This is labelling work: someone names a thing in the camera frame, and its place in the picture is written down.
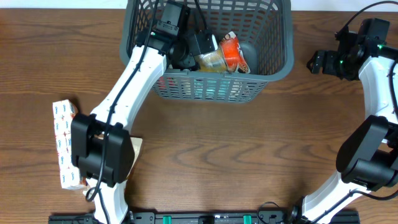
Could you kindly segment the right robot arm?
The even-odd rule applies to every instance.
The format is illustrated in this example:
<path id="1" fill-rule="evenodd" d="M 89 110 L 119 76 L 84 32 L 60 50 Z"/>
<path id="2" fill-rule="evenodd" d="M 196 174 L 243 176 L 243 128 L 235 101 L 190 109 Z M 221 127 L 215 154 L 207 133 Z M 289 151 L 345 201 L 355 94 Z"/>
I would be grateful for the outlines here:
<path id="1" fill-rule="evenodd" d="M 358 32 L 344 26 L 335 34 L 338 50 L 318 50 L 307 62 L 312 73 L 359 80 L 365 120 L 341 145 L 332 176 L 293 207 L 287 223 L 331 223 L 360 196 L 397 197 L 374 195 L 397 185 L 397 49 L 387 46 L 389 26 L 377 18 L 362 21 Z"/>

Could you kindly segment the cream pouch with label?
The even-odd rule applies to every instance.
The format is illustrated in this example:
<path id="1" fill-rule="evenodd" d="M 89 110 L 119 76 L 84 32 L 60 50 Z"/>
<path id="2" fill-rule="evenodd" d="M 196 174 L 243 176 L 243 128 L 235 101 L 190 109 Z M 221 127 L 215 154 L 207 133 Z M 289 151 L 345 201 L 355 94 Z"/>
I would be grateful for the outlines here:
<path id="1" fill-rule="evenodd" d="M 135 138 L 133 136 L 130 137 L 132 148 L 134 150 L 134 160 L 132 162 L 132 166 L 129 170 L 129 173 L 126 179 L 121 183 L 116 183 L 114 187 L 108 187 L 106 184 L 101 184 L 101 193 L 104 194 L 105 198 L 119 198 L 120 200 L 124 199 L 124 193 L 126 189 L 127 181 L 129 180 L 130 176 L 134 173 L 134 168 L 136 166 L 137 159 L 140 156 L 141 146 L 143 139 L 142 138 Z"/>

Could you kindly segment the orange brown cracker package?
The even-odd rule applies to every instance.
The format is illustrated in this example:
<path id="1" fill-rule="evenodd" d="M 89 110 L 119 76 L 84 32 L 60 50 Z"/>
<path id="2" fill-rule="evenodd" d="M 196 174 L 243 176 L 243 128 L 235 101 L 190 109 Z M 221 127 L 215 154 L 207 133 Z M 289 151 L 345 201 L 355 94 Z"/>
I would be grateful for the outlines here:
<path id="1" fill-rule="evenodd" d="M 237 35 L 228 32 L 214 52 L 194 56 L 202 72 L 229 72 L 229 73 L 250 73 L 248 63 L 245 61 L 243 51 L 239 44 Z"/>

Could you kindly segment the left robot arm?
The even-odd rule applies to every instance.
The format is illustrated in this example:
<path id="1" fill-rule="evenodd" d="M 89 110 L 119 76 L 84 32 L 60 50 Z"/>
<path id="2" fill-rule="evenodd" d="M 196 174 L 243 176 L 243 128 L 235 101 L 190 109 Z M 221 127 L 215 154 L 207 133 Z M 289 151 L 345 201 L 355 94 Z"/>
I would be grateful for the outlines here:
<path id="1" fill-rule="evenodd" d="M 189 6 L 167 1 L 158 19 L 158 5 L 132 37 L 126 68 L 112 90 L 89 115 L 78 113 L 71 122 L 71 161 L 90 186 L 85 198 L 95 204 L 94 223 L 126 221 L 124 191 L 136 158 L 131 129 L 150 89 L 169 65 L 195 68 L 195 56 L 218 48 L 211 31 L 188 28 Z"/>

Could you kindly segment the white tissue pack bundle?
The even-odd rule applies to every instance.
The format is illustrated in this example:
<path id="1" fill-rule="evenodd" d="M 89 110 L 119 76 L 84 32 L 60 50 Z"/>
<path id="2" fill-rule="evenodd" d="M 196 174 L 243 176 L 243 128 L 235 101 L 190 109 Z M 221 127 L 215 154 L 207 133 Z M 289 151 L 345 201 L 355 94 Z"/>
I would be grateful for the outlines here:
<path id="1" fill-rule="evenodd" d="M 53 102 L 52 109 L 61 187 L 67 190 L 85 189 L 85 178 L 72 164 L 71 124 L 77 108 L 70 100 L 62 100 Z"/>

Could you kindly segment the teal small snack packet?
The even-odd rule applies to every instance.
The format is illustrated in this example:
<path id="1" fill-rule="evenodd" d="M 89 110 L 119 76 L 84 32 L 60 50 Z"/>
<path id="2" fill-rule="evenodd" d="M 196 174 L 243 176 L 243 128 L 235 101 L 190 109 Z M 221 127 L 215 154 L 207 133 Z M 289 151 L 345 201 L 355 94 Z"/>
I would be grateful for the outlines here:
<path id="1" fill-rule="evenodd" d="M 195 100 L 224 101 L 230 83 L 228 80 L 194 79 L 193 98 Z"/>

